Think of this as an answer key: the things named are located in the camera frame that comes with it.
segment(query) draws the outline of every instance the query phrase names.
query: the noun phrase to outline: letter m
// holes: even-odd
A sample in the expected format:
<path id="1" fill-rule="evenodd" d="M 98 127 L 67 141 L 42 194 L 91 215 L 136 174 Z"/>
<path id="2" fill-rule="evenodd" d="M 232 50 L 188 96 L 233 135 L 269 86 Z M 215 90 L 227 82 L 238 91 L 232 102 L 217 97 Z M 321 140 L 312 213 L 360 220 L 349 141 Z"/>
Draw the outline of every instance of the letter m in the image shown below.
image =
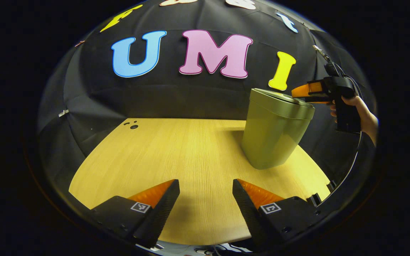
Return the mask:
<path id="1" fill-rule="evenodd" d="M 186 60 L 179 68 L 179 72 L 185 75 L 196 75 L 202 72 L 199 66 L 199 54 L 209 73 L 213 74 L 227 57 L 226 66 L 221 69 L 221 74 L 230 78 L 246 78 L 248 72 L 245 70 L 246 54 L 252 39 L 240 34 L 233 34 L 218 47 L 205 30 L 188 30 L 183 33 L 188 39 Z"/>

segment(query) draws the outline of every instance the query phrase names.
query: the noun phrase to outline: human hand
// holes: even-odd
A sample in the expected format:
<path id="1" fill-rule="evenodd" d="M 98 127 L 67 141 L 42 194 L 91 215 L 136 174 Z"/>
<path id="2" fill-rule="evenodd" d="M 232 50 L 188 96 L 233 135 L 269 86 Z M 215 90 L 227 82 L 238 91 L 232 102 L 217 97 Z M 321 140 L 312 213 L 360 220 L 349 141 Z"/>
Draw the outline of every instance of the human hand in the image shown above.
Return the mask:
<path id="1" fill-rule="evenodd" d="M 343 99 L 344 103 L 350 106 L 355 106 L 357 108 L 358 115 L 360 116 L 360 127 L 362 129 L 362 132 L 368 134 L 368 136 L 371 138 L 371 141 L 373 141 L 373 144 L 376 146 L 379 120 L 369 111 L 365 102 L 363 102 L 363 100 L 359 96 L 355 96 L 351 99 L 346 99 L 343 96 L 341 96 L 341 98 Z M 330 114 L 336 117 L 336 105 L 331 105 L 330 110 L 332 110 Z"/>

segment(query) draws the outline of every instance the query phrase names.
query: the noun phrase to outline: trash can lid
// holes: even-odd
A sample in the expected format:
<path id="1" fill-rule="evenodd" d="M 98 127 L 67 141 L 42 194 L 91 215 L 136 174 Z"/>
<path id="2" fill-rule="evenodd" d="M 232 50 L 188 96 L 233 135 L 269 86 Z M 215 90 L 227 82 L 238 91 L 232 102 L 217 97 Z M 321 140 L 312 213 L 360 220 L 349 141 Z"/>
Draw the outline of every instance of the trash can lid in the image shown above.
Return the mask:
<path id="1" fill-rule="evenodd" d="M 286 102 L 290 102 L 290 103 L 293 103 L 293 104 L 298 104 L 298 105 L 305 106 L 305 107 L 313 107 L 313 105 L 311 105 L 308 102 L 305 102 L 305 101 L 302 101 L 302 100 L 299 100 L 299 99 L 294 99 L 294 98 L 292 98 L 292 96 L 287 95 L 287 94 L 282 94 L 280 92 L 272 92 L 272 91 L 259 89 L 259 88 L 254 88 L 253 90 L 255 90 L 257 92 L 260 92 L 261 94 L 267 94 L 269 96 L 272 96 L 272 97 L 275 97 L 277 99 L 280 99 L 280 100 L 283 100 L 283 101 L 286 101 Z"/>
<path id="2" fill-rule="evenodd" d="M 314 106 L 307 102 L 264 89 L 251 89 L 249 99 L 274 114 L 286 118 L 312 119 L 315 111 Z"/>

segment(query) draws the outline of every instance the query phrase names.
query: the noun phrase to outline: letter cutout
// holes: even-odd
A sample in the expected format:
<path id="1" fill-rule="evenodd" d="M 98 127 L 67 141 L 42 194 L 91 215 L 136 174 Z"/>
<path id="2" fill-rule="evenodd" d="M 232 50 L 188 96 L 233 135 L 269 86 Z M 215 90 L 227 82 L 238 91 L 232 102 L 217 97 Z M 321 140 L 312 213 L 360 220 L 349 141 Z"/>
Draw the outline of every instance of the letter cutout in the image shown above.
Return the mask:
<path id="1" fill-rule="evenodd" d="M 142 6 L 143 6 L 143 5 L 136 6 L 136 7 L 132 8 L 132 9 L 130 9 L 130 10 L 125 11 L 124 13 L 121 13 L 121 14 L 115 16 L 115 17 L 107 24 L 107 26 L 105 26 L 101 31 L 99 31 L 99 33 L 101 33 L 102 31 L 106 30 L 107 28 L 109 28 L 109 27 L 111 27 L 111 26 L 117 24 L 120 19 L 122 19 L 122 18 L 128 16 L 130 13 L 132 13 L 132 10 L 138 9 L 138 8 L 140 8 L 140 7 L 142 7 Z"/>
<path id="2" fill-rule="evenodd" d="M 226 0 L 229 5 L 238 6 L 241 8 L 246 8 L 248 10 L 255 10 L 254 2 L 250 0 Z"/>
<path id="3" fill-rule="evenodd" d="M 145 60 L 137 65 L 129 62 L 131 44 L 135 42 L 134 37 L 120 40 L 112 45 L 114 51 L 113 66 L 115 74 L 123 78 L 133 78 L 150 72 L 159 60 L 159 48 L 161 38 L 167 34 L 166 31 L 153 31 L 142 36 L 147 41 Z"/>
<path id="4" fill-rule="evenodd" d="M 176 4 L 188 4 L 192 2 L 196 2 L 197 0 L 167 0 L 160 3 L 160 6 L 168 6 L 168 5 L 176 5 Z"/>
<path id="5" fill-rule="evenodd" d="M 296 63 L 296 60 L 285 52 L 278 52 L 277 55 L 279 57 L 278 68 L 276 69 L 275 77 L 268 81 L 268 86 L 284 91 L 288 88 L 286 82 L 292 65 Z"/>
<path id="6" fill-rule="evenodd" d="M 213 74 L 227 57 L 226 66 L 221 68 L 221 74 L 230 78 L 246 78 L 248 72 L 246 67 L 246 55 L 252 39 L 240 34 L 229 36 L 223 44 L 218 47 L 205 30 L 188 30 L 183 32 L 188 39 L 186 59 L 179 72 L 185 75 L 200 74 L 203 70 L 199 66 L 199 54 L 210 74 Z"/>
<path id="7" fill-rule="evenodd" d="M 293 22 L 289 20 L 289 18 L 287 18 L 286 16 L 282 15 L 281 13 L 276 13 L 276 15 L 280 16 L 281 19 L 283 19 L 284 24 L 286 25 L 286 27 L 288 27 L 290 30 L 294 31 L 295 33 L 298 33 L 298 30 L 296 28 L 293 27 Z"/>

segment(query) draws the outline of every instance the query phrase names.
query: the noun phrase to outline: wooden table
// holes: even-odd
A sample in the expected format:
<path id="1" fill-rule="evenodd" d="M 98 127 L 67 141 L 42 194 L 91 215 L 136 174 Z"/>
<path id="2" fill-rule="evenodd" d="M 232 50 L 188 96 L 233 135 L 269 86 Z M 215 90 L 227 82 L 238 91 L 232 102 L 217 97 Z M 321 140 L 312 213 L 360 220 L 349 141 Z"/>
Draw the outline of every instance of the wooden table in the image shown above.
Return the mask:
<path id="1" fill-rule="evenodd" d="M 328 178 L 299 146 L 285 164 L 256 170 L 240 147 L 244 120 L 128 118 L 85 159 L 69 191 L 93 208 L 177 178 L 180 194 L 159 237 L 213 245 L 249 238 L 232 195 L 240 178 L 283 198 L 325 199 Z"/>

